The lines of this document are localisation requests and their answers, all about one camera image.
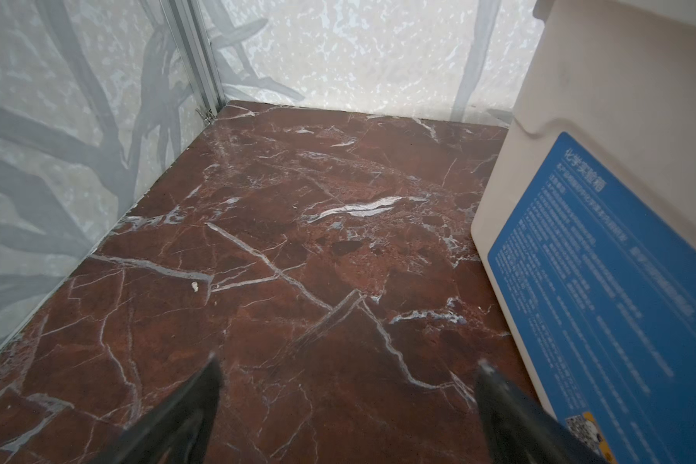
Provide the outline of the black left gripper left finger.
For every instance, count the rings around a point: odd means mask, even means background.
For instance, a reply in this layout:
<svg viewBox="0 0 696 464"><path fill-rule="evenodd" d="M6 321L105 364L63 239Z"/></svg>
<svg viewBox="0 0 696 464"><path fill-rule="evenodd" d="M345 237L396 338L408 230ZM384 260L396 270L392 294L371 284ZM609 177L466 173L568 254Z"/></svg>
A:
<svg viewBox="0 0 696 464"><path fill-rule="evenodd" d="M205 367L146 413L94 463L201 463L206 456L223 387L212 355Z"/></svg>

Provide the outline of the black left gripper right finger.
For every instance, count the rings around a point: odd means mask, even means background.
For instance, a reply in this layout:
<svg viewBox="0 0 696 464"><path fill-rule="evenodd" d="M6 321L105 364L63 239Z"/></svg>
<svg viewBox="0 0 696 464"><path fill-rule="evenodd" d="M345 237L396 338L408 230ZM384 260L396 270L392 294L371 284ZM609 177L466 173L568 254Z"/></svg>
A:
<svg viewBox="0 0 696 464"><path fill-rule="evenodd" d="M603 463L537 402L480 361L475 395L494 463Z"/></svg>

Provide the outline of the white plastic storage bin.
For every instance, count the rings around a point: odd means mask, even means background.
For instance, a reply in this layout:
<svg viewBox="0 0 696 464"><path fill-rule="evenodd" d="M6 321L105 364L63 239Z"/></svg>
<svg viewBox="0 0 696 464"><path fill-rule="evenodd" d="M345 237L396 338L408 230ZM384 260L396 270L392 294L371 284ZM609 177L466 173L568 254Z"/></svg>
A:
<svg viewBox="0 0 696 464"><path fill-rule="evenodd" d="M543 409L592 456L696 463L696 1L539 1L471 226Z"/></svg>

